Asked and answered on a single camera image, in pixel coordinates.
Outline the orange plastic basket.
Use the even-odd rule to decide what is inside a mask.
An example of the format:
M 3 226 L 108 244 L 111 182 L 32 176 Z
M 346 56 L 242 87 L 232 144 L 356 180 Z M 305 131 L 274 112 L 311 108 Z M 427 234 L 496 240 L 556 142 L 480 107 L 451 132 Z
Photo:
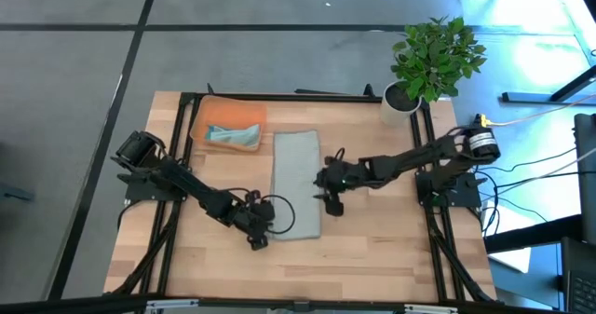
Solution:
M 200 102 L 189 136 L 203 150 L 256 152 L 260 147 L 266 123 L 267 108 L 262 103 L 206 95 Z M 255 124 L 260 125 L 261 132 L 259 143 L 253 147 L 209 142 L 205 139 L 210 125 L 238 130 Z

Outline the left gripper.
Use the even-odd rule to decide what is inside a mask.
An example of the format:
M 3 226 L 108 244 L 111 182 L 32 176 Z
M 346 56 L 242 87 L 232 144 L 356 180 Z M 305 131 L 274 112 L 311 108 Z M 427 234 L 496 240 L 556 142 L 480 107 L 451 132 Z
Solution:
M 253 251 L 259 251 L 268 246 L 265 231 L 268 222 L 253 212 L 254 205 L 261 199 L 259 190 L 251 190 L 245 194 L 245 201 L 236 198 L 233 212 L 233 225 L 248 235 L 248 243 Z

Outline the white plant pot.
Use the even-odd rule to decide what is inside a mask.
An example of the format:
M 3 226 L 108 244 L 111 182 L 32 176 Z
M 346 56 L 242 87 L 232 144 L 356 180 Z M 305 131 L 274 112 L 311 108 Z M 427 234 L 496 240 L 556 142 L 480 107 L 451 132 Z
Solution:
M 388 84 L 383 92 L 380 118 L 388 126 L 398 126 L 404 123 L 421 106 L 421 98 L 411 100 L 404 85 L 404 82 L 396 81 Z

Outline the grey waffle-weave towel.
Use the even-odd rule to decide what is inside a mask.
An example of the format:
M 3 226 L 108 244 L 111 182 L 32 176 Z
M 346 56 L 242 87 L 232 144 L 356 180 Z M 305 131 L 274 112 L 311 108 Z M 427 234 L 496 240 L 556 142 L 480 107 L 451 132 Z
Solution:
M 313 184 L 320 165 L 318 133 L 314 130 L 274 135 L 271 194 L 276 240 L 317 239 L 321 236 L 319 192 Z

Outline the white paper sheet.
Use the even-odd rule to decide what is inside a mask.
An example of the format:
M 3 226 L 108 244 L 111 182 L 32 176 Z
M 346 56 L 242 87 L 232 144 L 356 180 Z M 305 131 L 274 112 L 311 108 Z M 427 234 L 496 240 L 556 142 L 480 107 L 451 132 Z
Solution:
M 518 214 L 513 210 L 501 205 L 497 207 L 494 219 L 491 223 L 489 223 L 493 212 L 494 204 L 492 201 L 490 201 L 488 204 L 488 209 L 483 215 L 483 226 L 485 227 L 483 235 L 485 237 L 525 228 L 535 224 L 531 218 L 528 218 L 522 214 Z M 513 251 L 490 253 L 489 257 L 498 263 L 517 270 L 518 272 L 527 273 L 530 266 L 531 249 L 526 247 Z

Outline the black aluminium table frame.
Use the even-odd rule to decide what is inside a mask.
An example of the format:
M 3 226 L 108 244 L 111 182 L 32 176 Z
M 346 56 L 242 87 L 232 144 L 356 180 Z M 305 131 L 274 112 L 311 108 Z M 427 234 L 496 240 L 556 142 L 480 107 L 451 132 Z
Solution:
M 344 148 L 346 159 L 354 161 L 406 151 L 455 124 L 448 100 L 394 127 L 381 121 L 379 101 L 364 96 L 255 94 L 252 100 L 267 108 L 258 151 L 193 145 L 191 167 L 207 184 L 268 191 L 278 132 L 315 130 L 323 156 Z M 327 301 L 370 306 L 469 299 L 428 237 L 412 172 L 378 190 L 351 191 L 343 202 L 343 216 L 322 216 L 319 238 L 272 241 L 254 251 L 242 233 L 210 219 L 194 199 L 186 200 L 172 254 L 157 257 L 149 287 L 170 296 L 287 300 L 312 306 Z

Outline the black floor beam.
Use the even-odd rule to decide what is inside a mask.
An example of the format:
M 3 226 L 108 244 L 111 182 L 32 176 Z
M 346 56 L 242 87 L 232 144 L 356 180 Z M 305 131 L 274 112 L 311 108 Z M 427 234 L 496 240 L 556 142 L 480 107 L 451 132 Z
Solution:
M 488 253 L 501 253 L 556 243 L 563 238 L 583 239 L 581 214 L 488 236 L 484 245 Z

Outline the green leafy plant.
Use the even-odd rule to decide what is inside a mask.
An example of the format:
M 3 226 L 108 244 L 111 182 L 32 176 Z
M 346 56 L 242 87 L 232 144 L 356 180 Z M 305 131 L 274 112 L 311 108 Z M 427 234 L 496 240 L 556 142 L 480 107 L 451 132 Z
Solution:
M 398 88 L 411 100 L 435 102 L 440 96 L 456 97 L 456 83 L 470 79 L 487 61 L 486 47 L 461 17 L 432 18 L 405 27 L 405 38 L 392 47 L 391 72 Z

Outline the light blue teal-edged microfiber towel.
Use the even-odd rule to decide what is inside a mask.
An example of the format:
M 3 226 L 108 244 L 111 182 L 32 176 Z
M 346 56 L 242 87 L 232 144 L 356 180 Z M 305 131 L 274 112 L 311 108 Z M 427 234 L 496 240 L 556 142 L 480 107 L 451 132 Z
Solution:
M 253 147 L 259 143 L 260 132 L 261 127 L 259 124 L 238 130 L 210 125 L 205 134 L 205 139 L 209 142 Z

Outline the black desk leg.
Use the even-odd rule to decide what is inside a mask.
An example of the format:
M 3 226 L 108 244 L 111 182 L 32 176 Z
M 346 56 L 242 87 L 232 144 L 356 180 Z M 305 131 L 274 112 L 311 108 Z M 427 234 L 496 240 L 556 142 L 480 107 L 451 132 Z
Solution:
M 596 65 L 577 76 L 558 91 L 548 93 L 529 93 L 529 92 L 504 92 L 501 95 L 502 102 L 510 103 L 530 103 L 530 104 L 580 104 L 596 106 L 596 94 L 579 95 L 579 92 L 587 86 L 596 83 Z

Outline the black keyboard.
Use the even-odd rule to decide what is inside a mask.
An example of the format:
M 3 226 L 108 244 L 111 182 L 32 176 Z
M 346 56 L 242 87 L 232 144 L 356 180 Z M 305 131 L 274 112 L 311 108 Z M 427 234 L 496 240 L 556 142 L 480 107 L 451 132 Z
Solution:
M 596 314 L 596 246 L 562 239 L 562 282 L 565 310 Z

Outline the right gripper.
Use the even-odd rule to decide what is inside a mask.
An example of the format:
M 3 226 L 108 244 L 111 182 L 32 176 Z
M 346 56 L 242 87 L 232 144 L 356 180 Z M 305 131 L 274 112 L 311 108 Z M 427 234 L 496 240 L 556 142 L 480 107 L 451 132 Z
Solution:
M 371 171 L 362 163 L 349 163 L 339 160 L 338 157 L 326 156 L 323 158 L 322 170 L 327 171 L 326 183 L 329 194 L 339 194 L 346 190 L 354 190 L 364 186 L 371 178 Z M 331 216 L 344 215 L 344 204 L 338 195 L 325 195 L 323 197 L 325 212 Z

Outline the dark grey desk side panel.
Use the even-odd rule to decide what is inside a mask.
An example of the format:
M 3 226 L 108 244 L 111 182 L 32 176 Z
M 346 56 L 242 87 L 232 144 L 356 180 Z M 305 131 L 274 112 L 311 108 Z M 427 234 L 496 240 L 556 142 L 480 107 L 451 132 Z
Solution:
M 574 116 L 583 238 L 596 245 L 596 114 Z

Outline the black crossbar white brackets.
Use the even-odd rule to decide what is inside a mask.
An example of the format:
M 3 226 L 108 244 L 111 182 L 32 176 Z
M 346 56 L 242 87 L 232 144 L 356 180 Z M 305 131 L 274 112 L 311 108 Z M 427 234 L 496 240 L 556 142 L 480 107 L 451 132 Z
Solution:
M 444 301 L 414 304 L 360 301 L 267 300 L 209 297 L 169 297 L 162 294 L 105 294 L 95 297 L 0 304 L 0 314 L 124 314 L 141 310 L 187 307 L 240 307 L 314 310 L 374 310 L 396 314 L 571 314 L 565 311 L 510 307 L 498 302 Z

